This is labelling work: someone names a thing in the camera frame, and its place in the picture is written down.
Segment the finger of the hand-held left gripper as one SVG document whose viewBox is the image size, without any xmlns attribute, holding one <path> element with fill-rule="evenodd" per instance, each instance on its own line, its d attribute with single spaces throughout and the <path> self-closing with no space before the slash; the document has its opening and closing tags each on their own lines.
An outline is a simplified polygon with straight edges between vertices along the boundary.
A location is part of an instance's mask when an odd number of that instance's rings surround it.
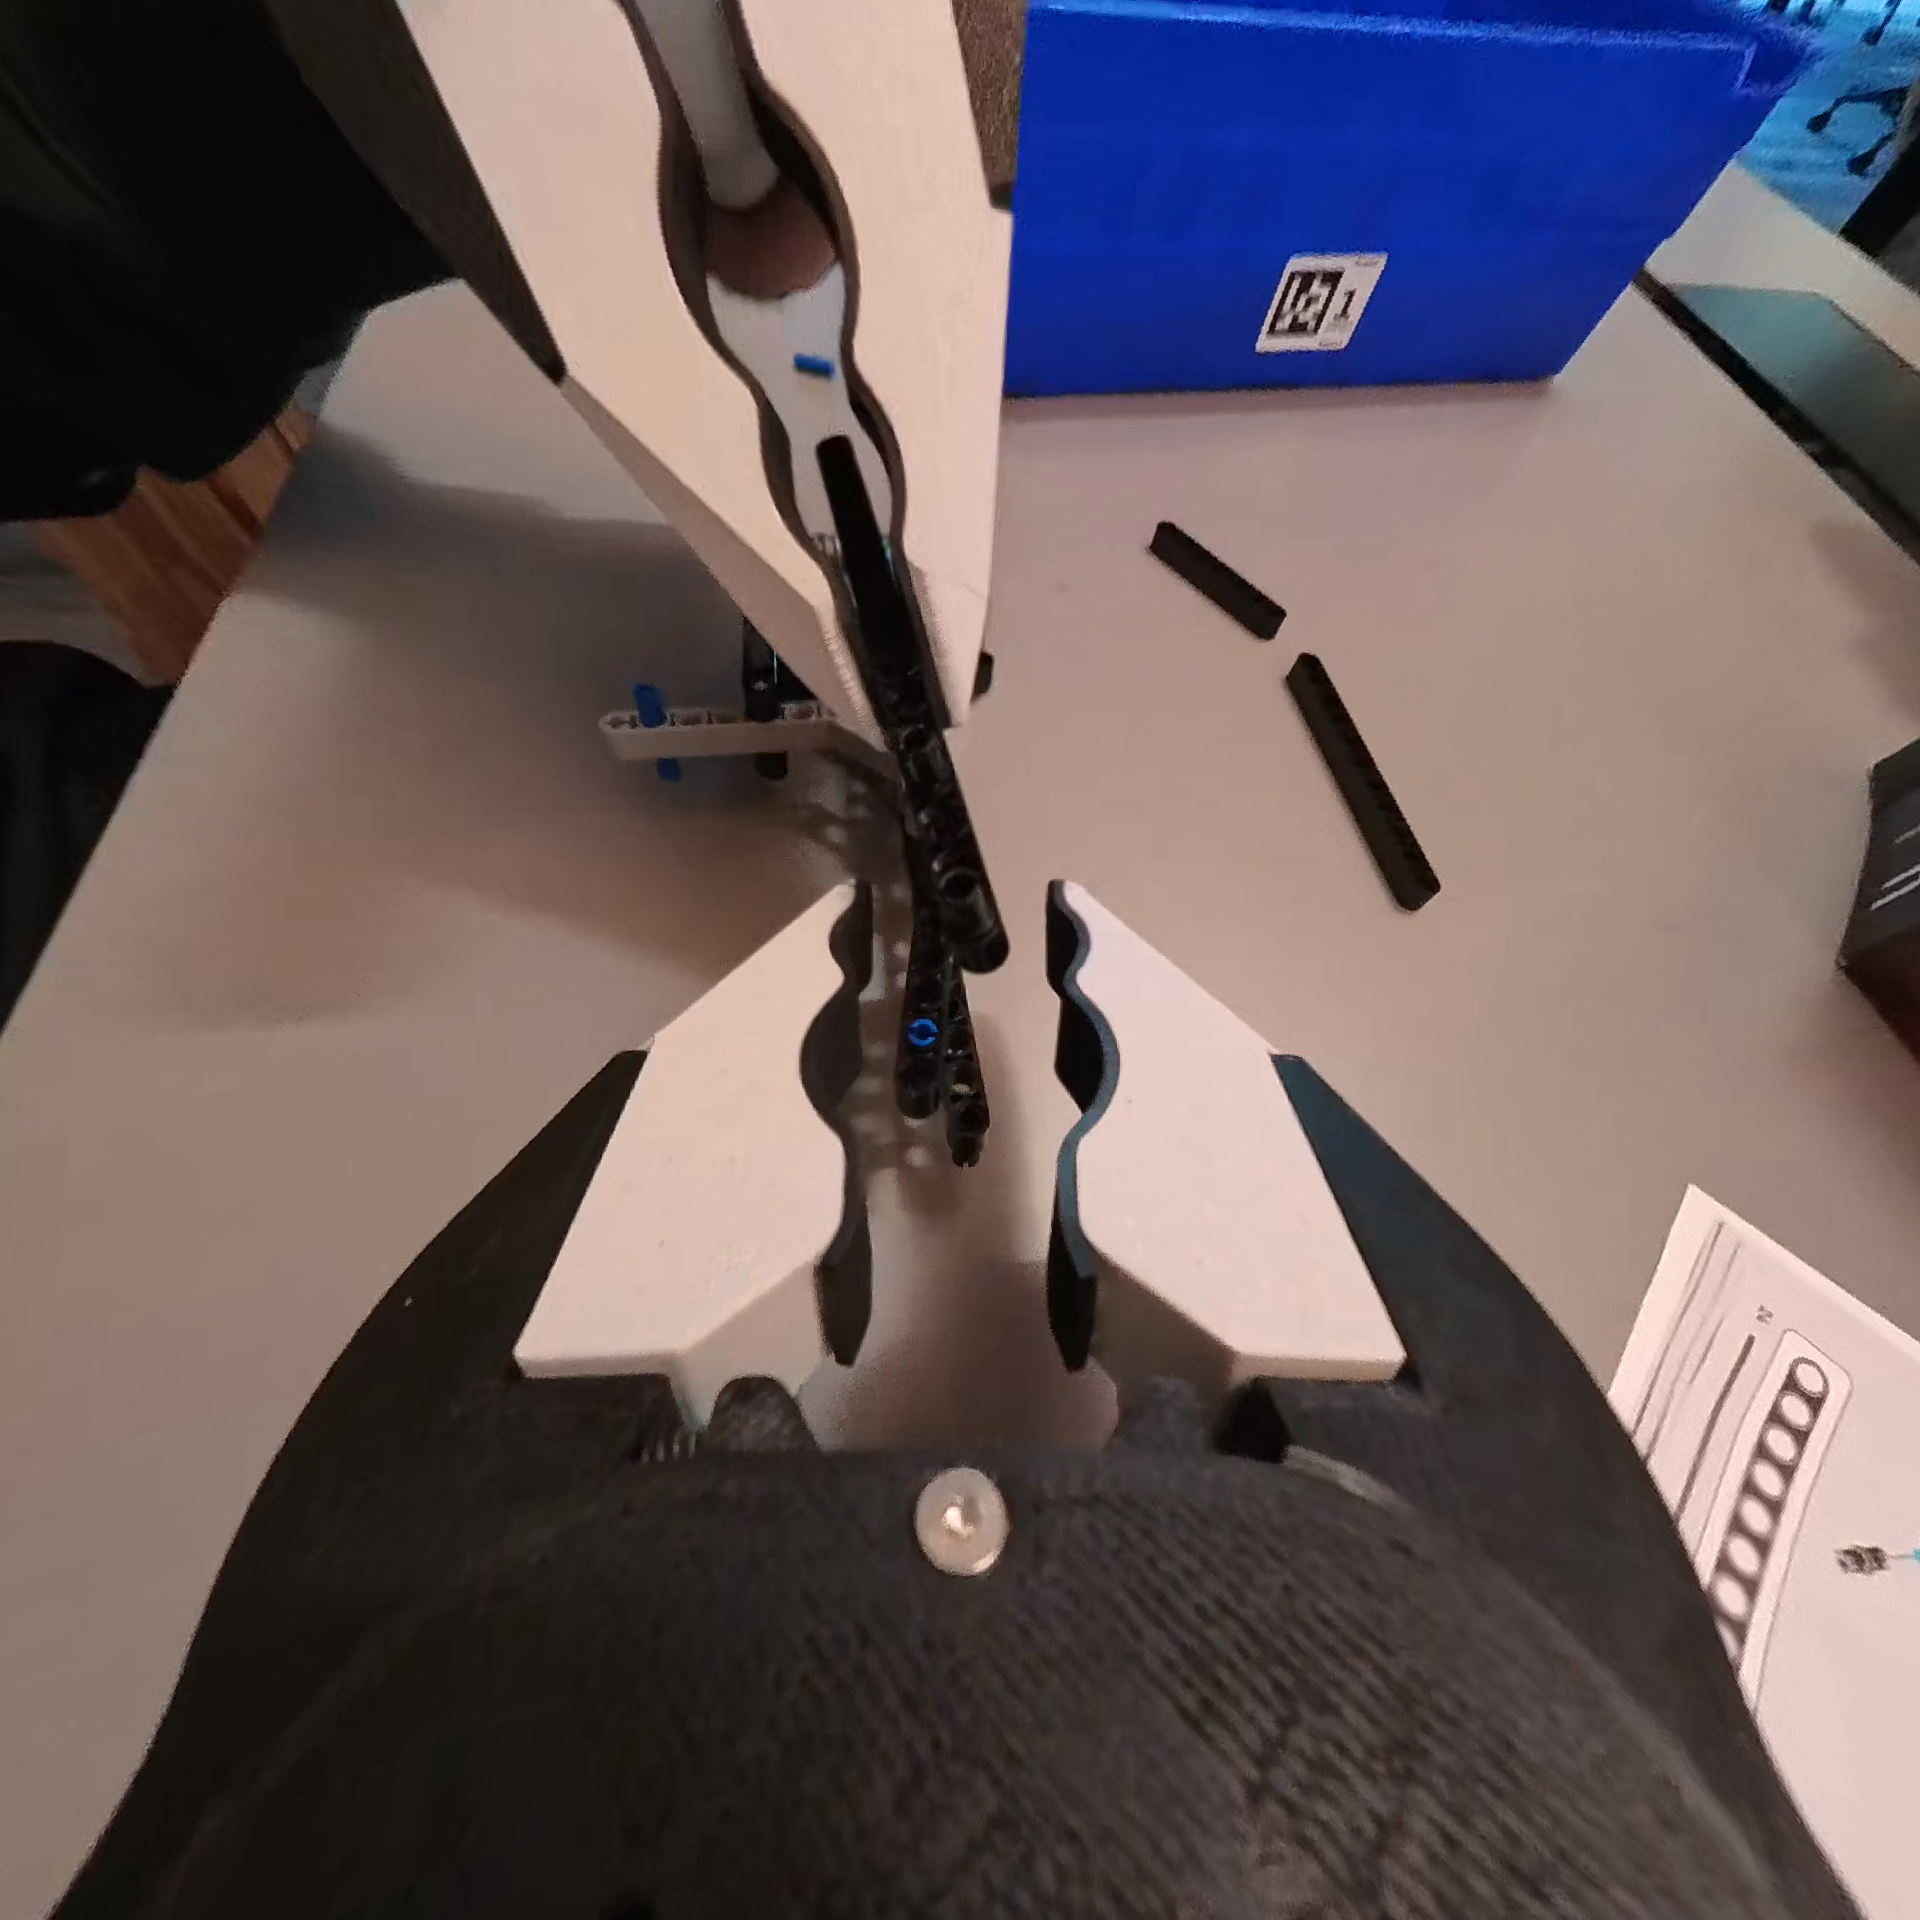
<svg viewBox="0 0 1920 1920">
<path fill-rule="evenodd" d="M 846 275 L 842 382 L 887 469 L 942 729 L 971 716 L 995 576 L 1011 211 L 942 0 L 746 0 L 751 96 L 812 169 Z"/>
<path fill-rule="evenodd" d="M 837 244 L 842 384 L 887 469 L 888 535 L 823 549 L 794 500 L 786 423 L 724 345 L 697 239 L 697 137 L 643 3 L 402 3 L 546 332 L 559 393 L 635 477 L 733 604 L 823 699 L 882 742 L 882 617 L 905 627 L 905 10 L 724 3 L 763 143 L 796 149 Z"/>
</svg>

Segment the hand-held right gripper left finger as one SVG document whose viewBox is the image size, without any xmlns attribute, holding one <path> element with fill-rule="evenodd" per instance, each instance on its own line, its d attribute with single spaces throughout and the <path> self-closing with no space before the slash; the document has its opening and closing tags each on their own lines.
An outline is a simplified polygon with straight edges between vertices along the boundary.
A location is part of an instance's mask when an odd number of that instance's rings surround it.
<svg viewBox="0 0 1920 1920">
<path fill-rule="evenodd" d="M 875 1237 L 842 1107 L 875 888 L 837 880 L 651 1043 L 512 1357 L 530 1377 L 800 1389 L 851 1365 Z"/>
</svg>

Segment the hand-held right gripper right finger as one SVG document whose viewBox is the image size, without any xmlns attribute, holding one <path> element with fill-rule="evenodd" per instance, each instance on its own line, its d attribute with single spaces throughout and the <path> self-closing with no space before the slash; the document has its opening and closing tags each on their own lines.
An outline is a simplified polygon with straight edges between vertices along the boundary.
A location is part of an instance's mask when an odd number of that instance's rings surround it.
<svg viewBox="0 0 1920 1920">
<path fill-rule="evenodd" d="M 1284 1054 L 1081 880 L 1044 886 L 1053 1157 L 1044 1327 L 1107 1377 L 1394 1377 L 1403 1335 Z"/>
</svg>

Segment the toy brick motor assembly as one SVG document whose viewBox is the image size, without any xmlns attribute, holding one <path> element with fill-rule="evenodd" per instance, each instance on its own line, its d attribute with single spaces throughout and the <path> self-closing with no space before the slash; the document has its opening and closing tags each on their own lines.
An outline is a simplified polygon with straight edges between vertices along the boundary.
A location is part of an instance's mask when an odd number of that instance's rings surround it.
<svg viewBox="0 0 1920 1920">
<path fill-rule="evenodd" d="M 751 763 L 763 782 L 786 782 L 796 756 L 837 756 L 876 782 L 957 782 L 933 699 L 899 663 L 876 682 L 869 721 L 812 699 L 808 682 L 741 617 L 738 706 L 668 706 L 663 684 L 635 682 L 625 708 L 609 708 L 597 734 L 612 763 L 652 767 L 677 782 L 690 763 Z"/>
</svg>

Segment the black toy frame beam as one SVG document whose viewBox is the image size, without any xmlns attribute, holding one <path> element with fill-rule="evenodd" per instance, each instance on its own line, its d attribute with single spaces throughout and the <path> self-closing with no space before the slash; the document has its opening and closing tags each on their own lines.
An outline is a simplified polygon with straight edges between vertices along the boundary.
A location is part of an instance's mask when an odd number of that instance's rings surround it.
<svg viewBox="0 0 1920 1920">
<path fill-rule="evenodd" d="M 903 782 L 919 900 L 933 910 L 961 971 L 995 973 L 1011 953 L 1011 939 L 944 744 L 944 706 L 919 630 L 919 604 L 876 531 L 852 441 L 824 435 L 818 475 L 856 622 L 856 682 Z"/>
</svg>

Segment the person's left forearm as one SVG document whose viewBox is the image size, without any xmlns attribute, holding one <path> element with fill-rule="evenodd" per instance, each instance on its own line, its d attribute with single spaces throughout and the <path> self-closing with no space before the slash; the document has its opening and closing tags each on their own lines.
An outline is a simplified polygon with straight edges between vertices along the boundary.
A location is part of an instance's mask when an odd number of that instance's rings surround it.
<svg viewBox="0 0 1920 1920">
<path fill-rule="evenodd" d="M 110 514 L 249 449 L 449 270 L 265 3 L 0 10 L 0 518 Z"/>
</svg>

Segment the black flat desk panel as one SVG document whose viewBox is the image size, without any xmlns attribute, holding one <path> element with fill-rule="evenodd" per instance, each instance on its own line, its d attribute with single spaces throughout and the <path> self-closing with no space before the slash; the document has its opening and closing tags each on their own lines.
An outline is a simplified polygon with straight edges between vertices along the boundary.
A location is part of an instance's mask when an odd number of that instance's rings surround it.
<svg viewBox="0 0 1920 1920">
<path fill-rule="evenodd" d="M 1639 294 L 1848 493 L 1920 521 L 1920 374 L 1836 300 L 1750 285 Z"/>
</svg>

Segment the person's left hand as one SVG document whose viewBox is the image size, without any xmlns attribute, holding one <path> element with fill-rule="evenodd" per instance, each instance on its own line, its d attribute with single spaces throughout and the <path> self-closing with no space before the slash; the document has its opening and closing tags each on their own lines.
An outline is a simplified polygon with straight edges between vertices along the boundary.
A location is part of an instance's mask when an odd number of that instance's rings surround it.
<svg viewBox="0 0 1920 1920">
<path fill-rule="evenodd" d="M 835 264 L 835 231 L 794 182 L 746 210 L 708 204 L 707 271 L 746 300 L 796 296 Z"/>
</svg>

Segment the blue plastic bin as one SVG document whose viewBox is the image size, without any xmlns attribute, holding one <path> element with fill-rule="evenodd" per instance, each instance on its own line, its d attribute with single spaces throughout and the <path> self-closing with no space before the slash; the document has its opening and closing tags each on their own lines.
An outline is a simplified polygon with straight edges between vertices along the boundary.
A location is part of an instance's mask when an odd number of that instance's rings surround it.
<svg viewBox="0 0 1920 1920">
<path fill-rule="evenodd" d="M 1811 61 L 1691 0 L 1028 3 L 1003 389 L 1549 382 Z"/>
</svg>

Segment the short black toy beam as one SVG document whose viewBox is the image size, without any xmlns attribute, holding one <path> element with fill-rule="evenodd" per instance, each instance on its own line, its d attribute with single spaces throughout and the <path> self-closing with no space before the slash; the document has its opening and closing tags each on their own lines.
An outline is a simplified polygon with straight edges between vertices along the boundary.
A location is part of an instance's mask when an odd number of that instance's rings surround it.
<svg viewBox="0 0 1920 1920">
<path fill-rule="evenodd" d="M 1280 636 L 1285 610 L 1255 580 L 1248 580 L 1234 566 L 1213 557 L 1203 543 L 1194 543 L 1183 525 L 1158 521 L 1146 553 L 1250 636 Z"/>
</svg>

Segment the long black toy beam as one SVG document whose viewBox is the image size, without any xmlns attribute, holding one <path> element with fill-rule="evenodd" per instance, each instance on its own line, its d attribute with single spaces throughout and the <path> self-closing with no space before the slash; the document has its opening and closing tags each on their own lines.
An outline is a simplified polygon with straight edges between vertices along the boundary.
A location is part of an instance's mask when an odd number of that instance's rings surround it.
<svg viewBox="0 0 1920 1920">
<path fill-rule="evenodd" d="M 1412 828 L 1394 788 L 1378 772 L 1378 763 L 1358 734 L 1337 684 L 1330 682 L 1320 652 L 1299 652 L 1284 678 L 1316 753 L 1324 756 L 1375 871 L 1403 914 L 1418 914 L 1436 893 L 1437 879 L 1431 858 Z"/>
</svg>

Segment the white instruction booklet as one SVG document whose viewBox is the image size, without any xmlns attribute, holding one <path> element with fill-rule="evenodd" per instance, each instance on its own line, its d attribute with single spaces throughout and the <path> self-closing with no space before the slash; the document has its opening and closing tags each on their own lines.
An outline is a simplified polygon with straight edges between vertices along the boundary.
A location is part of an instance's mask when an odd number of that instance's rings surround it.
<svg viewBox="0 0 1920 1920">
<path fill-rule="evenodd" d="M 1609 1385 L 1811 1837 L 1920 1913 L 1920 1346 L 1688 1187 Z"/>
</svg>

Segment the black toy set box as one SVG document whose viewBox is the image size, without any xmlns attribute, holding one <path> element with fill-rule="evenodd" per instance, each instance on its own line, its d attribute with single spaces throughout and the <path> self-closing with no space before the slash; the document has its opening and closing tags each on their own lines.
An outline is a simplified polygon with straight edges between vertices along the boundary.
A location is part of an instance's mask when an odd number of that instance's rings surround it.
<svg viewBox="0 0 1920 1920">
<path fill-rule="evenodd" d="M 1920 742 L 1866 772 L 1866 846 L 1836 953 L 1880 1022 L 1920 1054 Z"/>
</svg>

